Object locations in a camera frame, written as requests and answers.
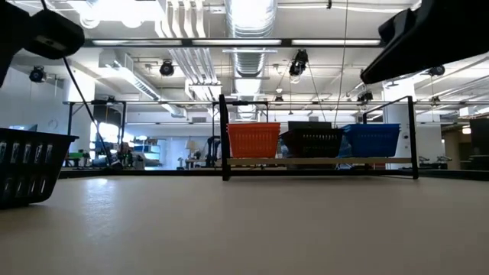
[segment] metal shelf rack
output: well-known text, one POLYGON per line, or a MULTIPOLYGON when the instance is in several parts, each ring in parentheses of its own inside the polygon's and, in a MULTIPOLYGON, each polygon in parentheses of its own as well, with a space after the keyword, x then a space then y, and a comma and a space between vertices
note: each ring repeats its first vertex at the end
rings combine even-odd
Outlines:
MULTIPOLYGON (((382 109, 392 104, 407 99, 408 115, 410 123, 410 146, 411 157, 352 157, 352 158, 283 158, 283 159, 267 159, 267 158, 247 158, 235 159, 231 158, 231 148, 229 144, 229 136, 227 125, 229 123, 229 113, 227 105, 234 105, 235 102, 226 102, 224 95, 219 96, 219 113, 221 116, 221 146, 222 146, 222 180, 228 181, 231 176, 411 176, 413 179, 418 179, 418 160, 416 149, 416 122, 414 113, 413 97, 405 96, 401 99, 388 102, 387 104, 378 106, 363 114, 364 124, 367 124, 367 114, 382 109), (334 164, 334 163, 411 163, 410 170, 233 170, 232 165, 256 165, 256 164, 334 164)), ((248 102, 249 104, 257 104, 258 102, 248 102)))

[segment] beige tabletop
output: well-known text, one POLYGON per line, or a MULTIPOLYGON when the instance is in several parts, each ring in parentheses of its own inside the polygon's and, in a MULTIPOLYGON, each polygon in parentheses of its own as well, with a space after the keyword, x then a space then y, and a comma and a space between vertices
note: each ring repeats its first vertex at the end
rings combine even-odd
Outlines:
POLYGON ((489 185, 388 177, 60 180, 0 211, 1 274, 489 274, 489 185))

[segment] orange basket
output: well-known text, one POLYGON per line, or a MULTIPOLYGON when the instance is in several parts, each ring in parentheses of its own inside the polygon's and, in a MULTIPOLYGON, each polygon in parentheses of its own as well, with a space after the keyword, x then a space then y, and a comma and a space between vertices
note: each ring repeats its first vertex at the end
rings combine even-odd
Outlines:
POLYGON ((275 157, 280 123, 229 124, 233 157, 275 157))

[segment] black basket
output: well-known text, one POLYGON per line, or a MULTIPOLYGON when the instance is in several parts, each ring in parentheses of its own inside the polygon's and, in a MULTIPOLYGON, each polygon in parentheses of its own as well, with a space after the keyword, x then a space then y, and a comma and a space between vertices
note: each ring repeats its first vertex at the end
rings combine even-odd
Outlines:
POLYGON ((0 128, 0 208, 49 199, 77 138, 0 128))
POLYGON ((337 157, 342 129, 293 129, 280 136, 284 157, 337 157))

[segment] air duct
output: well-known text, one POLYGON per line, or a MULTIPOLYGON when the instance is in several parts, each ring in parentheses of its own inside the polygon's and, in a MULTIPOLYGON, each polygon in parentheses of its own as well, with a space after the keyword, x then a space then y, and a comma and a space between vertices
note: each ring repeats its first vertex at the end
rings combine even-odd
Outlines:
MULTIPOLYGON (((158 93, 150 83, 144 80, 144 77, 140 76, 134 71, 134 61, 127 54, 124 56, 124 62, 118 62, 117 56, 114 50, 103 50, 99 56, 99 66, 112 68, 117 75, 128 81, 138 91, 142 92, 154 101, 167 101, 163 96, 158 93)), ((186 118, 186 110, 184 108, 178 108, 175 105, 162 104, 163 108, 171 113, 174 118, 186 118)))
MULTIPOLYGON (((274 29, 277 15, 277 0, 226 0, 226 17, 229 37, 262 38, 269 37, 274 29)), ((236 92, 241 95, 256 96, 261 87, 265 53, 233 53, 236 92)), ((249 108, 238 108, 242 118, 253 116, 249 108)))

